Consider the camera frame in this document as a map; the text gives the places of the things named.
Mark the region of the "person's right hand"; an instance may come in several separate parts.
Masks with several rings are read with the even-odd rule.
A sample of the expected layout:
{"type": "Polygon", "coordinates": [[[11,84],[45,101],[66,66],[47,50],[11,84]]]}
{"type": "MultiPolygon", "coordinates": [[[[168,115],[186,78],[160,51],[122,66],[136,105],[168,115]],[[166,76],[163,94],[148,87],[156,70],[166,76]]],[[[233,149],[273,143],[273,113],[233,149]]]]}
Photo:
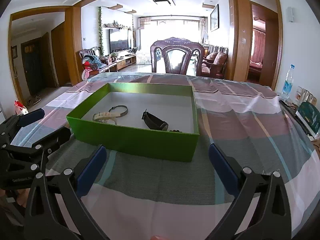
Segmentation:
{"type": "Polygon", "coordinates": [[[150,238],[150,240],[168,240],[165,237],[154,235],[150,238]]]}

